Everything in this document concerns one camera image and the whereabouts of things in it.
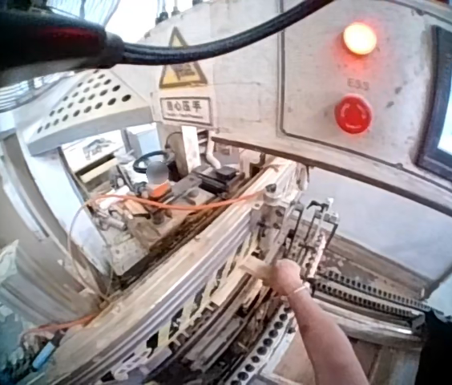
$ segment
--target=metal frame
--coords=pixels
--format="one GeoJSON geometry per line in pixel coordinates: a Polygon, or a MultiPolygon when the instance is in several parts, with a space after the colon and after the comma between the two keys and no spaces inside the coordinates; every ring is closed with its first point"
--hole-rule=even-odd
{"type": "MultiPolygon", "coordinates": [[[[286,186],[296,165],[276,160],[245,192],[269,183],[286,186]]],[[[234,204],[201,234],[178,250],[151,276],[110,304],[85,330],[69,338],[55,352],[56,368],[48,383],[93,383],[152,336],[203,287],[213,273],[250,234],[254,202],[234,204]]]]}

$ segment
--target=industrial machine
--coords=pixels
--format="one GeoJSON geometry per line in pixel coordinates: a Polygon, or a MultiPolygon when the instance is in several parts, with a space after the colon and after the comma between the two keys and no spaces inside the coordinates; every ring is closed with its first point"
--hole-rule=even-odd
{"type": "MultiPolygon", "coordinates": [[[[204,2],[141,43],[184,50],[303,3],[204,2]]],[[[370,382],[412,383],[424,314],[452,322],[452,6],[336,0],[196,58],[76,71],[0,111],[0,303],[33,323],[22,337],[45,339],[7,373],[303,383],[285,372],[293,312],[250,273],[286,257],[370,382]],[[82,148],[105,187],[68,167],[63,146],[149,124],[159,147],[139,140],[137,156],[127,139],[127,155],[82,148]],[[146,175],[155,162],[161,180],[146,175]]]]}

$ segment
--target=control panel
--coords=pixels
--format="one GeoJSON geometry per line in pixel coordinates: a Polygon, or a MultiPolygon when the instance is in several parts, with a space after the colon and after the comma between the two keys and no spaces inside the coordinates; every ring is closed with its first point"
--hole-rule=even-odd
{"type": "MultiPolygon", "coordinates": [[[[207,2],[158,25],[146,43],[221,39],[299,2],[207,2]]],[[[452,177],[419,161],[438,114],[438,30],[452,34],[447,4],[336,0],[277,36],[189,64],[185,82],[167,77],[178,67],[113,71],[133,79],[155,121],[212,129],[216,142],[337,172],[452,216],[452,177]],[[170,110],[168,100],[188,109],[170,110]]]]}

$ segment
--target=metal plate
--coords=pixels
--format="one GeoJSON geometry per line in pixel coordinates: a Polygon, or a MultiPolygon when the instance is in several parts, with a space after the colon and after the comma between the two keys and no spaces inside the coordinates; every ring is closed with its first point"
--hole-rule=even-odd
{"type": "Polygon", "coordinates": [[[151,122],[147,102],[113,71],[88,71],[46,112],[27,144],[37,155],[87,136],[151,122]]]}

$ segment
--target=black cable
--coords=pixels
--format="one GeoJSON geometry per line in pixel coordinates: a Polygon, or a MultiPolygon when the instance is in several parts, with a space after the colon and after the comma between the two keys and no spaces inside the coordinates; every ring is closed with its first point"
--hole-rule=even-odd
{"type": "Polygon", "coordinates": [[[122,63],[147,66],[179,64],[210,59],[259,42],[299,22],[334,0],[304,0],[292,9],[239,34],[215,42],[189,47],[158,47],[132,43],[124,44],[122,63]]]}

